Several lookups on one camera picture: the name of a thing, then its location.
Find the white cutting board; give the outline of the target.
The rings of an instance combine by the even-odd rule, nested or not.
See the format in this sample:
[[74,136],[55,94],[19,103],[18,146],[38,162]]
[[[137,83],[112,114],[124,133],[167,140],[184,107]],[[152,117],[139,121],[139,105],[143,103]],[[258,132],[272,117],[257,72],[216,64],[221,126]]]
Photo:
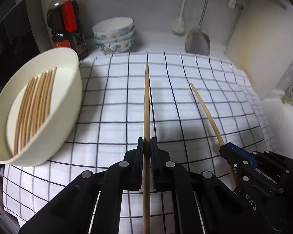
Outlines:
[[293,6],[288,0],[246,0],[225,55],[264,99],[293,61]]

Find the white oval basin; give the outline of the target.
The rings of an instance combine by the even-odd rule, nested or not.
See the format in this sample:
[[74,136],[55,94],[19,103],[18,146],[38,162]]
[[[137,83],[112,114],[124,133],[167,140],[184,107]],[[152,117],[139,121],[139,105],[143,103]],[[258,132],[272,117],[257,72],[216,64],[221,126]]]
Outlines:
[[0,93],[0,164],[36,166],[70,134],[81,107],[79,59],[71,48],[25,63]]

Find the bottom floral bowl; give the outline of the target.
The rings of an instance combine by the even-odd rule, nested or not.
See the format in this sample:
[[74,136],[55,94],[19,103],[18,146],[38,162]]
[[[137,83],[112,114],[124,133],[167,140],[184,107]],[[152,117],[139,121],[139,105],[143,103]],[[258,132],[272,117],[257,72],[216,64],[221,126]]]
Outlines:
[[133,34],[130,38],[122,41],[117,42],[99,42],[98,40],[95,40],[96,47],[104,54],[117,54],[117,53],[123,53],[130,49],[130,47],[133,45],[135,38],[135,34]]

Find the floral bowl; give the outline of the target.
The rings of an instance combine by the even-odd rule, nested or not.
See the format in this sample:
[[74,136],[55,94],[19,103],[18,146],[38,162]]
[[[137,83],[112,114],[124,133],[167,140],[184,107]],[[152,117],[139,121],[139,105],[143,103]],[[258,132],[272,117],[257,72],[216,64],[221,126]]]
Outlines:
[[94,41],[98,43],[107,43],[107,42],[120,42],[128,40],[135,35],[135,25],[132,27],[121,30],[119,33],[104,35],[101,39],[95,38]]
[[135,34],[133,34],[130,38],[122,41],[117,42],[99,42],[98,40],[95,40],[96,47],[104,54],[117,54],[117,53],[123,53],[130,49],[130,47],[133,45],[135,38]]
[[103,20],[92,27],[93,33],[105,34],[115,32],[125,28],[130,28],[134,24],[134,20],[129,17],[115,17]]

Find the steel spatula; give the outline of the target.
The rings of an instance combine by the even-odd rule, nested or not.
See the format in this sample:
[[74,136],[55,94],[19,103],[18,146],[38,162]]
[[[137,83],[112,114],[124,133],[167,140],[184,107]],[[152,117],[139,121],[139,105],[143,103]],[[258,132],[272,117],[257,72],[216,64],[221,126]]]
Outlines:
[[196,28],[192,28],[186,36],[185,51],[187,53],[199,54],[203,56],[210,55],[210,51],[211,51],[210,38],[202,29],[202,24],[205,18],[208,1],[209,0],[205,0],[204,2],[199,24],[197,25]]

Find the middle floral bowl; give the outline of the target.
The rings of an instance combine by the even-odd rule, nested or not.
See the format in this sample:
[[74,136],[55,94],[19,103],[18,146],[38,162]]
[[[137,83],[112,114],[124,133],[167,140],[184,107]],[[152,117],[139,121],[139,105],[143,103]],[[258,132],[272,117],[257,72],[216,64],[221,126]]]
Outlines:
[[120,42],[128,40],[135,35],[135,25],[132,27],[121,30],[119,33],[104,35],[101,39],[95,38],[94,41],[98,43],[107,43],[107,42]]

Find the top floral bowl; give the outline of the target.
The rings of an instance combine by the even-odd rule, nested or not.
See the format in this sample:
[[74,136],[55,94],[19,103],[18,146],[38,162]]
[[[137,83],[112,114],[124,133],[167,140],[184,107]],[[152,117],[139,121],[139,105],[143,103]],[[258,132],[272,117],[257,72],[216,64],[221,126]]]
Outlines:
[[130,28],[134,24],[134,20],[129,17],[115,17],[103,20],[92,27],[93,33],[105,34],[115,32],[125,28]]

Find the dark soy sauce bottle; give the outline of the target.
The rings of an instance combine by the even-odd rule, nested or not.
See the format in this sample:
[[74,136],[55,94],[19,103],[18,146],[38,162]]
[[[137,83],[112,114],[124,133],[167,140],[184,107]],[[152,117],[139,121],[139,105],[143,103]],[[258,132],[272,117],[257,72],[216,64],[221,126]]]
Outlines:
[[76,0],[52,0],[47,11],[47,25],[51,29],[53,47],[72,48],[79,60],[87,57],[88,48]]

